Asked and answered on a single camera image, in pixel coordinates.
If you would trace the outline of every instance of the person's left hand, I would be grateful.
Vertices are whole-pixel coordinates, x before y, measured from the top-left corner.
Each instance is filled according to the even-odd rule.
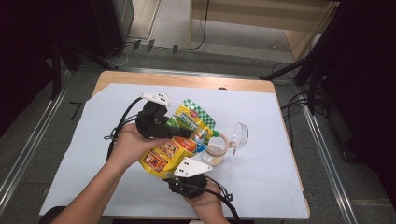
[[[127,169],[150,149],[159,147],[165,144],[166,141],[168,139],[143,138],[136,129],[135,124],[126,124],[120,130],[119,138],[107,162],[114,162],[122,166],[122,168]]]

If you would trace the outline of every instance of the clear plastic container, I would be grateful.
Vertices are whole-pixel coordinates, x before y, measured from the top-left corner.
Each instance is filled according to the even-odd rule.
[[[203,152],[201,152],[201,159],[204,161],[204,163],[208,164],[208,165],[219,165],[220,163],[223,162],[224,159],[224,154],[221,156],[214,156],[213,154],[210,154],[210,151],[215,151],[215,152],[221,152],[222,149],[218,146],[215,145],[209,145],[207,146],[207,149]]]
[[[248,141],[248,126],[243,123],[236,123],[231,133],[230,147],[233,149],[233,155],[237,149],[242,149]]]

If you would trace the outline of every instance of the white paper sheet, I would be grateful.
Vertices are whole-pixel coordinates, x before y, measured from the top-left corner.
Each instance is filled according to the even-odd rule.
[[[172,103],[169,117],[183,100],[191,99],[216,121],[215,129],[228,136],[236,122],[248,126],[245,147],[234,157],[229,150],[224,162],[208,173],[233,194],[232,205],[241,218],[309,218],[275,94],[132,84],[111,84],[87,102],[40,215],[68,205],[99,171],[109,144],[104,136],[140,92],[167,93]],[[130,115],[145,103],[136,104]],[[233,217],[227,206],[223,210]],[[196,217],[180,195],[138,162],[125,173],[104,216]]]

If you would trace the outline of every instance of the black power cable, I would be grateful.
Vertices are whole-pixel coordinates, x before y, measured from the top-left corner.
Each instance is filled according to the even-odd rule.
[[[273,67],[271,68],[272,73],[274,73],[274,69],[275,69],[276,67],[278,67],[279,65],[281,65],[281,64],[291,64],[291,63],[276,63],[276,64],[274,64]]]
[[[135,99],[129,106],[128,108],[125,110],[124,114],[122,115],[119,125],[113,130],[113,133],[110,135],[111,138],[111,143],[108,146],[108,151],[107,151],[107,157],[106,159],[108,160],[108,158],[110,157],[111,153],[113,152],[113,147],[114,144],[117,141],[117,138],[119,137],[120,134],[120,130],[121,128],[126,124],[125,123],[125,118],[128,115],[129,111],[132,109],[132,107],[134,107],[135,104],[137,104],[137,102],[139,102],[140,100],[142,100],[143,98],[138,97],[137,99]]]
[[[296,101],[293,101],[293,100],[294,100],[295,98],[297,98],[298,96],[305,95],[305,94],[307,94],[307,93],[309,93],[309,91],[302,91],[302,92],[297,93],[296,95],[294,95],[293,97],[291,97],[291,99],[289,100],[289,102],[288,102],[287,105],[284,105],[284,106],[281,106],[281,107],[280,107],[281,110],[287,109],[287,113],[286,113],[286,115],[283,117],[283,119],[284,119],[284,121],[287,121],[287,122],[288,122],[291,149],[294,149],[294,136],[293,136],[293,129],[292,129],[292,127],[291,127],[291,120],[290,120],[290,118],[291,118],[292,116],[296,115],[299,111],[301,111],[301,109],[303,109],[303,107],[304,107],[305,105],[308,105],[308,99],[307,99],[307,98],[302,98],[302,99],[299,99],[299,100],[296,100]],[[323,94],[322,94],[322,93],[319,93],[319,92],[316,92],[315,95],[321,95],[321,96],[323,96]],[[321,99],[319,99],[319,100],[314,99],[314,102],[313,102],[312,104],[313,104],[313,105],[323,105],[323,102],[322,102]]]
[[[202,42],[201,42],[201,44],[198,47],[195,47],[193,49],[186,49],[186,50],[197,50],[198,48],[200,48],[205,43],[205,39],[206,39],[206,22],[207,22],[207,12],[209,11],[209,3],[210,3],[210,0],[207,0],[206,13],[205,13],[205,22],[204,22],[204,37],[202,39]]]
[[[198,187],[198,186],[194,186],[194,185],[191,185],[191,184],[182,183],[182,182],[179,182],[179,181],[176,181],[176,180],[173,180],[173,181],[174,181],[174,184],[177,184],[177,186],[182,188],[182,189],[183,188],[198,189],[198,190],[203,190],[203,191],[206,191],[206,192],[208,192],[210,194],[215,195],[225,205],[227,205],[227,207],[230,209],[231,213],[233,214],[233,217],[235,218],[235,221],[237,223],[239,223],[239,224],[242,224],[242,221],[241,221],[240,217],[238,216],[238,213],[236,212],[235,207],[231,204],[231,202],[229,201],[229,198],[227,196],[223,196],[223,195],[221,195],[219,193],[216,193],[215,191],[207,189],[207,188],[203,188],[203,187]]]

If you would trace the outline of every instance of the yellow snack bag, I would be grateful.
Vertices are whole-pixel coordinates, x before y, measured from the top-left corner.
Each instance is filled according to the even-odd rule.
[[[168,178],[185,157],[192,157],[207,148],[210,137],[219,135],[212,131],[216,122],[193,101],[187,99],[177,109],[166,125],[190,129],[190,138],[173,137],[165,145],[155,147],[140,160],[143,168],[152,175]]]

